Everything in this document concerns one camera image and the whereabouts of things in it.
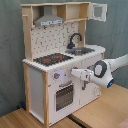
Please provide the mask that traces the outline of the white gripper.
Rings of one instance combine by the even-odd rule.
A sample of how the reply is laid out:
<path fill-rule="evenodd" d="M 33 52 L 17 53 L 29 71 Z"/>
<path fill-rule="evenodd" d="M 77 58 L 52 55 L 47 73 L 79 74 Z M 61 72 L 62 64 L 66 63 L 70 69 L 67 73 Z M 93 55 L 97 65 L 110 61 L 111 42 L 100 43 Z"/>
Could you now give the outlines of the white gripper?
<path fill-rule="evenodd" d="M 71 74 L 81 80 L 89 81 L 93 72 L 89 69 L 72 69 Z"/>

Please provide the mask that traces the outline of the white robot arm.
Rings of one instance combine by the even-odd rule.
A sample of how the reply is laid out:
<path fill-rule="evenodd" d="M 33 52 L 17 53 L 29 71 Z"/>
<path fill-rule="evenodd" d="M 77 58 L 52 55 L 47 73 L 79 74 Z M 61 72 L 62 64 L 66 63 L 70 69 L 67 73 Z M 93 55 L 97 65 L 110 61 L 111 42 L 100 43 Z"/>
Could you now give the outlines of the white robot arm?
<path fill-rule="evenodd" d="M 116 59 L 99 60 L 91 69 L 72 69 L 71 74 L 81 80 L 109 88 L 113 84 L 112 73 L 126 65 L 128 65 L 128 54 Z"/>

